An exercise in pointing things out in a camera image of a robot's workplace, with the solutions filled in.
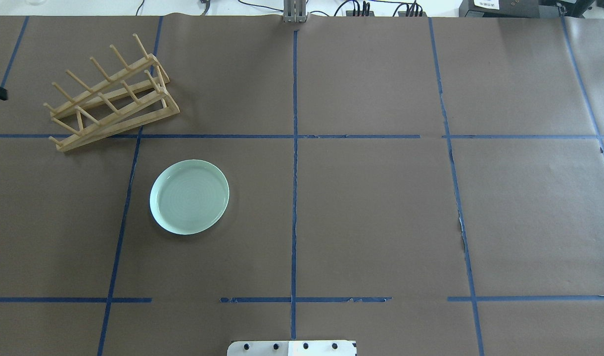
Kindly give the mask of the white mount base plate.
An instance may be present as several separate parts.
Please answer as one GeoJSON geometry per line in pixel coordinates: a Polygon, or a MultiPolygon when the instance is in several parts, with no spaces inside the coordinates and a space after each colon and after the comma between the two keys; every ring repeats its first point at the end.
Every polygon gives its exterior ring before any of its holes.
{"type": "Polygon", "coordinates": [[[356,356],[356,342],[349,340],[283,340],[232,342],[228,356],[356,356]]]}

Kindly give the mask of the black box with label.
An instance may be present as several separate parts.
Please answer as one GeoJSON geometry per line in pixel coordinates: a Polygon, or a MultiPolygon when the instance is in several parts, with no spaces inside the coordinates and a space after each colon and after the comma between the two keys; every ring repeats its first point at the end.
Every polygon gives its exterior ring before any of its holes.
{"type": "Polygon", "coordinates": [[[459,18],[542,18],[538,0],[463,0],[459,18]]]}

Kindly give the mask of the wooden plate rack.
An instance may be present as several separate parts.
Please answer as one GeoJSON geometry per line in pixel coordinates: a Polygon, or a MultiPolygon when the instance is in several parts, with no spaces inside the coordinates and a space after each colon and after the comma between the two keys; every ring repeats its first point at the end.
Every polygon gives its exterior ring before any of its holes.
{"type": "Polygon", "coordinates": [[[180,112],[168,90],[168,73],[155,54],[144,47],[139,36],[136,33],[132,36],[142,53],[134,62],[126,61],[115,45],[109,46],[122,65],[118,72],[108,74],[94,57],[90,57],[102,75],[100,83],[90,86],[71,70],[66,70],[66,74],[82,86],[80,94],[71,95],[58,83],[51,83],[65,98],[64,103],[56,107],[43,104],[50,113],[51,122],[67,131],[62,139],[48,136],[57,151],[71,151],[180,112]]]}

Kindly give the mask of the grey aluminium post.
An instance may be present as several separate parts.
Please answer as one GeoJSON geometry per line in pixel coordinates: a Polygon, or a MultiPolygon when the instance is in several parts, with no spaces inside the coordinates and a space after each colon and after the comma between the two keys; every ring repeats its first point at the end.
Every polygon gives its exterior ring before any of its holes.
{"type": "Polygon", "coordinates": [[[308,20],[307,0],[284,0],[283,22],[305,23],[308,20]]]}

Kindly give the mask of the light green plate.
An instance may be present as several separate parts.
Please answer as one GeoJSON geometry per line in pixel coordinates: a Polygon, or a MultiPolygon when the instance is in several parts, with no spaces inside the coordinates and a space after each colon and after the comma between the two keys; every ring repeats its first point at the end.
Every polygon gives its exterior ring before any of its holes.
{"type": "Polygon", "coordinates": [[[230,200],[229,181],[216,165],[190,159],[162,171],[149,196],[153,219],[166,231],[188,236],[215,225],[230,200]]]}

